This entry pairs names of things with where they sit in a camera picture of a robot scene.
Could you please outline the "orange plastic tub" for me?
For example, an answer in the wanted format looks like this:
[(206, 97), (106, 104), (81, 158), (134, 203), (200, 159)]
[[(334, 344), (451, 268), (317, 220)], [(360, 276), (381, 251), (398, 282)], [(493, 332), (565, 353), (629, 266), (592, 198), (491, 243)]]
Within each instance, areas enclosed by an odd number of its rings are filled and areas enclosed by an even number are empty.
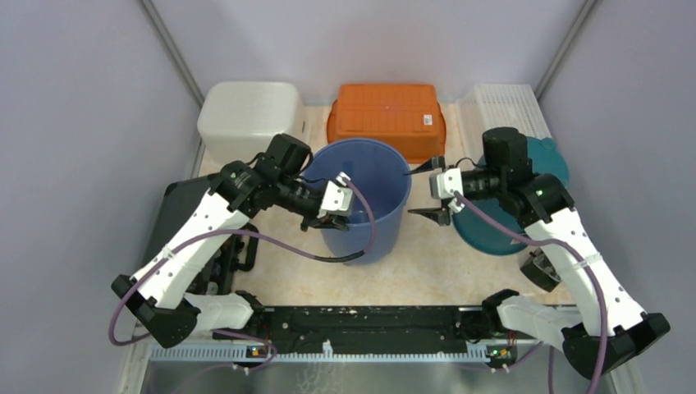
[(338, 90), (327, 119), (329, 143), (369, 138), (389, 144), (408, 163), (446, 151), (446, 121), (433, 85), (360, 83)]

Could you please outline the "blue bucket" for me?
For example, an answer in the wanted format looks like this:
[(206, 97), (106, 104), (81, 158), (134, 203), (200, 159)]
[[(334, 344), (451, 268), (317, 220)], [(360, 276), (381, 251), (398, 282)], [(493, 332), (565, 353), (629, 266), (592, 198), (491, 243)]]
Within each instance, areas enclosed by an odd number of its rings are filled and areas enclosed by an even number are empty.
[(393, 251), (410, 194), (409, 171), (401, 153), (372, 139), (340, 140), (314, 154), (303, 178), (322, 185), (325, 179), (333, 180), (344, 172), (369, 203), (376, 221), (371, 249), (348, 266), (376, 263)]

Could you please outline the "teal bucket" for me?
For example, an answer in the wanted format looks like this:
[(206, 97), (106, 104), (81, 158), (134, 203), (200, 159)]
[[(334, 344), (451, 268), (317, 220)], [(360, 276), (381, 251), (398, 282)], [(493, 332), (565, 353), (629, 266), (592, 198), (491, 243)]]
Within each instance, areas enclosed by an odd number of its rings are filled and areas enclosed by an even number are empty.
[[(563, 186), (569, 189), (569, 169), (553, 139), (527, 137), (527, 146), (528, 155), (533, 161), (533, 170), (556, 176)], [(506, 228), (525, 235), (515, 219), (500, 208), (496, 199), (474, 201), (473, 205)], [(485, 254), (507, 256), (517, 254), (527, 247), (526, 244), (519, 243), (516, 239), (490, 226), (468, 208), (454, 214), (452, 223), (465, 243)]]

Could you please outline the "white perforated basket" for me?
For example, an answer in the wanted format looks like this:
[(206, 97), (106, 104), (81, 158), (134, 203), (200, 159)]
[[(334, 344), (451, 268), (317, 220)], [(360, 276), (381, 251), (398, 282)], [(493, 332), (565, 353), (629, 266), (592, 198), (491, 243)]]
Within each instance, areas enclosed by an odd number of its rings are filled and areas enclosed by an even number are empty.
[(530, 85), (477, 84), (456, 100), (456, 116), (465, 155), (483, 156), (484, 131), (510, 126), (540, 140), (551, 133)]

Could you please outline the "translucent white plastic tub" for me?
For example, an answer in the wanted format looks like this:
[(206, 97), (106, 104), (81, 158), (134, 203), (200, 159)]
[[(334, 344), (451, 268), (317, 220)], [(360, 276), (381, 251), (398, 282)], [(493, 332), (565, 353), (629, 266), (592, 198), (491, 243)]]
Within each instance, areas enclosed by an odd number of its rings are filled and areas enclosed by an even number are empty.
[(210, 160), (219, 166), (248, 162), (276, 134), (305, 143), (309, 127), (300, 91), (278, 81), (223, 81), (206, 95), (197, 121)]

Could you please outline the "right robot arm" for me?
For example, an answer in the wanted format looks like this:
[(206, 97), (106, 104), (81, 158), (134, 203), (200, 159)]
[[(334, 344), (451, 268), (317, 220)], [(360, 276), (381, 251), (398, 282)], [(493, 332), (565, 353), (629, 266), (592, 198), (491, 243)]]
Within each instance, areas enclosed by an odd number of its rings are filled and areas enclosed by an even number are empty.
[[(587, 235), (569, 191), (558, 177), (534, 169), (525, 135), (496, 127), (482, 137), (483, 161), (464, 171), (436, 156), (419, 166), (429, 175), (437, 208), (419, 215), (442, 226), (464, 210), (517, 241), (539, 248), (566, 285), (577, 310), (564, 312), (517, 291), (503, 290), (483, 303), (481, 326), (492, 338), (522, 332), (560, 350), (583, 377), (596, 382), (670, 331), (660, 313), (647, 312), (619, 283)], [(479, 210), (480, 200), (496, 200), (519, 231), (507, 231)]]

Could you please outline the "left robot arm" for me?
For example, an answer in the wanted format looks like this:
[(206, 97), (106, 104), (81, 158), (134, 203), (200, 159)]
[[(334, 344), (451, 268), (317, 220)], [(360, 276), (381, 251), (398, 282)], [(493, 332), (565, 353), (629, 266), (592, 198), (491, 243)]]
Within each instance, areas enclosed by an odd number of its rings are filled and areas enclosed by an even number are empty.
[(196, 295), (189, 287), (230, 236), (272, 242), (246, 229), (252, 218), (272, 206), (300, 215), (302, 230), (346, 230), (359, 193), (344, 172), (326, 180), (321, 189), (300, 181), (312, 157), (306, 143), (278, 134), (250, 162), (223, 166), (186, 222), (148, 264), (114, 280), (112, 290), (120, 298), (114, 314), (128, 309), (163, 348), (179, 345), (192, 333), (222, 328), (232, 328), (244, 339), (257, 337), (263, 317), (249, 298)]

